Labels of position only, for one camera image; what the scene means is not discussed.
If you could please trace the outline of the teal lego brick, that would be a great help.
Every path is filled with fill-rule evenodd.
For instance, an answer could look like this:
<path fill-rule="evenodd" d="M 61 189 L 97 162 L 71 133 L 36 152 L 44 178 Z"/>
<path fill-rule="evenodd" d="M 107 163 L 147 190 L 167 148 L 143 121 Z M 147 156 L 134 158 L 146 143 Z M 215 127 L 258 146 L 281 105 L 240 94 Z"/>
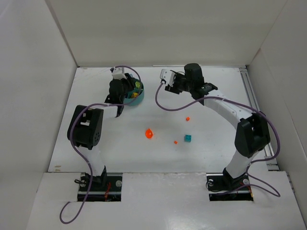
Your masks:
<path fill-rule="evenodd" d="M 185 142 L 191 142 L 191 135 L 185 135 L 184 136 L 184 141 Z"/>

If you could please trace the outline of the orange round lego piece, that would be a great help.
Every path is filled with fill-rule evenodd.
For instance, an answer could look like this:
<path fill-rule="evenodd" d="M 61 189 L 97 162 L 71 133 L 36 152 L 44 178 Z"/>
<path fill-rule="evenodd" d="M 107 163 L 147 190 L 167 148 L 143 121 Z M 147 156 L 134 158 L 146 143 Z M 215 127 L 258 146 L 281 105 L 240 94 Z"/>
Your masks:
<path fill-rule="evenodd" d="M 145 136 L 146 136 L 147 139 L 152 139 L 154 137 L 154 133 L 153 133 L 153 131 L 150 128 L 148 128 L 145 131 Z"/>

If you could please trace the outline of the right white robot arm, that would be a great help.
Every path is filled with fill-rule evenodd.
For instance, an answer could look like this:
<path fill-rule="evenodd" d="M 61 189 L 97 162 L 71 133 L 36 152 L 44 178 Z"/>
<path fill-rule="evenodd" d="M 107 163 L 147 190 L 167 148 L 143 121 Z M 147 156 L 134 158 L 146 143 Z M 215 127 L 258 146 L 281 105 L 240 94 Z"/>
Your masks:
<path fill-rule="evenodd" d="M 205 82 L 199 64 L 185 65 L 184 73 L 164 69 L 160 73 L 160 79 L 165 85 L 165 91 L 175 94 L 190 93 L 194 100 L 214 110 L 235 128 L 236 152 L 224 169 L 225 177 L 241 177 L 254 156 L 270 143 L 267 121 L 256 112 L 229 102 L 215 85 Z"/>

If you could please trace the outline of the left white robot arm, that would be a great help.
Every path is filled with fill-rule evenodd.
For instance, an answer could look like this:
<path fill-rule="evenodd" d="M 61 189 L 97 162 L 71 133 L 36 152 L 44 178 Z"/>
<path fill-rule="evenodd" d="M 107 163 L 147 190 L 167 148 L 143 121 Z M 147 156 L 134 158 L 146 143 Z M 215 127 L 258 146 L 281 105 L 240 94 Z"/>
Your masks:
<path fill-rule="evenodd" d="M 124 106 L 131 105 L 142 94 L 143 84 L 140 79 L 129 73 L 112 73 L 108 95 L 103 103 L 75 107 L 67 138 L 90 167 L 90 172 L 85 174 L 86 180 L 92 176 L 94 181 L 101 181 L 106 176 L 106 167 L 102 163 L 97 147 L 102 134 L 103 121 L 119 117 Z"/>

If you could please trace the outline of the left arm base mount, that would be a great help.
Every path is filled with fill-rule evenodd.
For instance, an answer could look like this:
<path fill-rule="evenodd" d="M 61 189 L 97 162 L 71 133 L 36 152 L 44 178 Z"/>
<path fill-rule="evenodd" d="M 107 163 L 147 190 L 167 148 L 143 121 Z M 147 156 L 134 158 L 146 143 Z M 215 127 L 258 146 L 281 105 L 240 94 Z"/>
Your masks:
<path fill-rule="evenodd" d="M 94 176 L 86 202 L 120 202 L 122 190 L 122 173 L 108 173 L 103 170 L 100 176 Z M 80 179 L 75 179 L 78 185 L 77 200 L 83 201 L 89 187 L 90 175 L 82 173 Z"/>

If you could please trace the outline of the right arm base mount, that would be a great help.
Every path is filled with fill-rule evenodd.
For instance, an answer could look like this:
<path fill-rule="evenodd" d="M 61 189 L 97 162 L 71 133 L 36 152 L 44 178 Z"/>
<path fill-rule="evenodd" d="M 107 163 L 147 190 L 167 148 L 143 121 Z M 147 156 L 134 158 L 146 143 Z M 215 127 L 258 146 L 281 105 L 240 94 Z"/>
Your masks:
<path fill-rule="evenodd" d="M 249 178 L 243 175 L 233 180 L 223 173 L 207 173 L 206 188 L 210 201 L 253 201 Z"/>

